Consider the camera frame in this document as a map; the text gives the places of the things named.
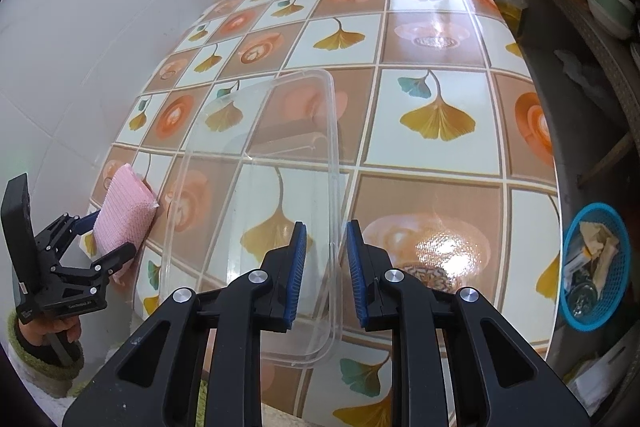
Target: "wall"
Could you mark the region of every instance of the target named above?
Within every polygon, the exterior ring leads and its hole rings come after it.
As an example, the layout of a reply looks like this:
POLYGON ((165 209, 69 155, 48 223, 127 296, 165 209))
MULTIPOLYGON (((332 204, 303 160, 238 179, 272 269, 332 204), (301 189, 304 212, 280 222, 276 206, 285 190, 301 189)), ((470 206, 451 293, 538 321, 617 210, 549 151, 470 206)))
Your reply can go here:
MULTIPOLYGON (((82 214, 149 74, 212 0, 2 0, 0 186, 27 172, 34 231, 82 214)), ((63 262, 87 263, 79 249, 63 262)), ((4 237, 0 317, 14 306, 4 237)), ((88 361, 128 328, 117 303, 82 320, 88 361)), ((0 328, 4 343, 4 328, 0 328)))

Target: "transparent plastic container lid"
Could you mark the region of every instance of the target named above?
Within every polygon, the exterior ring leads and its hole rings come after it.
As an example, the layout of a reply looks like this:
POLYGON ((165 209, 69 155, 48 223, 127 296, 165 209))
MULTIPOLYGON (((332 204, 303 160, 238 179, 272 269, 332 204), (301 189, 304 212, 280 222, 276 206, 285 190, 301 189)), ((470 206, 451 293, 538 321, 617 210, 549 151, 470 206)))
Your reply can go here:
POLYGON ((263 360, 310 367, 342 328, 334 80, 324 70, 241 79, 227 89, 214 85, 208 100, 177 158, 177 176, 166 182, 161 299, 184 285, 185 267, 198 274, 194 290, 225 287, 288 245, 302 221, 298 314, 287 333, 263 331, 261 349, 263 360))

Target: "silver bolt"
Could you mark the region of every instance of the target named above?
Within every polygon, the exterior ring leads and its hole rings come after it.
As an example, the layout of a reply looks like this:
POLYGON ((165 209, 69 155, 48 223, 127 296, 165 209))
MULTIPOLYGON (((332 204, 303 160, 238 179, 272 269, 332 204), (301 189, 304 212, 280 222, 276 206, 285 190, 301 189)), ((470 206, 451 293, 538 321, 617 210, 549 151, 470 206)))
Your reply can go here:
POLYGON ((474 288, 467 287, 460 290, 460 298, 466 302, 476 302, 479 296, 478 290, 474 288))
POLYGON ((400 282, 402 279, 404 279, 404 273, 402 273, 400 270, 392 268, 391 270, 387 270, 385 272, 385 279, 389 282, 400 282))
POLYGON ((187 302, 191 299, 191 295, 193 292, 188 288, 178 288, 174 292, 174 301, 176 302, 187 302))
POLYGON ((265 282, 268 276, 268 273, 264 270, 254 270, 249 274, 249 280, 254 284, 259 284, 265 282))

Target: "patterned tablecloth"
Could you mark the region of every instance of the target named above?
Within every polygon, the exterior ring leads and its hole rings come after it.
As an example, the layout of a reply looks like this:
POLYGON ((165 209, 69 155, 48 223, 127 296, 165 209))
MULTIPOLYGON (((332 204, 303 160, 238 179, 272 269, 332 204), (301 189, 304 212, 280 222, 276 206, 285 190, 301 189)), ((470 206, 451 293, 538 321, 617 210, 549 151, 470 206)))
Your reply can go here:
MULTIPOLYGON (((396 266, 448 289, 478 287, 545 356, 559 273, 554 162, 529 71, 492 0, 213 0, 133 101, 91 196, 88 211, 126 162, 158 195, 159 217, 124 281, 135 311, 158 305, 166 202, 199 110, 221 89, 305 68, 335 81, 343 218, 359 219, 396 266)), ((81 246, 94 254, 90 236, 81 246)), ((208 253, 172 258, 171 284, 210 288, 208 253)), ((263 363, 262 398, 320 425, 385 427, 390 338, 360 330, 343 272, 335 354, 313 369, 263 363)))

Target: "basket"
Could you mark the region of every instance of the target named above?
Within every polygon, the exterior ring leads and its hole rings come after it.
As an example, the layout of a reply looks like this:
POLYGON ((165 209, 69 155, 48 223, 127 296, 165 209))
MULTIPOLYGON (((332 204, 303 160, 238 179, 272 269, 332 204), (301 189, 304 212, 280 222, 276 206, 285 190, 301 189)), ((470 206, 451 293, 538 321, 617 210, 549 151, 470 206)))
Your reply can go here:
POLYGON ((622 222, 618 213, 608 204, 591 203, 578 212, 564 236, 562 266, 564 266, 564 259, 566 258, 569 245, 572 240, 580 234, 581 221, 602 223, 620 240, 618 253, 613 258, 611 266, 609 267, 607 282, 602 291, 602 296, 591 313, 580 319, 576 319, 569 311, 569 306, 566 302, 567 292, 562 285, 562 278, 559 282, 561 285, 560 306, 566 321, 572 328, 578 331, 593 331, 609 320, 622 300, 629 277, 631 245, 629 244, 629 236, 626 233, 625 224, 622 222))

